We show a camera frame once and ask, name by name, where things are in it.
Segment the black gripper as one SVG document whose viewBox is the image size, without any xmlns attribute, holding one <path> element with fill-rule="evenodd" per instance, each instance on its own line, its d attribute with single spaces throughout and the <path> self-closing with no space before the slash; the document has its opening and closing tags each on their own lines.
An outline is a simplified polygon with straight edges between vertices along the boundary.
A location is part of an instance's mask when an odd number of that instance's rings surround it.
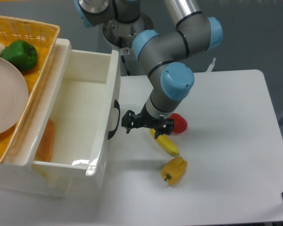
<svg viewBox="0 0 283 226">
<path fill-rule="evenodd" d="M 170 135 L 174 129 L 174 120 L 167 119 L 164 123 L 164 117 L 159 116 L 158 119 L 152 117 L 147 111 L 135 114 L 132 110 L 128 110 L 122 117 L 121 126 L 126 129 L 129 134 L 131 129 L 149 128 L 154 129 L 154 138 L 157 139 L 161 135 Z"/>
</svg>

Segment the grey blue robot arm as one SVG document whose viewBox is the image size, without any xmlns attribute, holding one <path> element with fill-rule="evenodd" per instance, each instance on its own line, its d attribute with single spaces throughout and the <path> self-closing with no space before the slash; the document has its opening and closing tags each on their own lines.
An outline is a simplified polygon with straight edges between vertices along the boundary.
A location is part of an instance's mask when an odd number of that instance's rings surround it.
<svg viewBox="0 0 283 226">
<path fill-rule="evenodd" d="M 140 113 L 120 115 L 117 125 L 127 131 L 155 130 L 169 135 L 175 123 L 171 114 L 194 85 L 192 70 L 182 60 L 215 48 L 223 41 L 223 28 L 214 17 L 205 17 L 195 0 L 167 0 L 176 30 L 161 36 L 141 12 L 138 0 L 77 0 L 75 6 L 86 27 L 102 24 L 105 39 L 119 50 L 131 48 L 153 90 Z"/>
</svg>

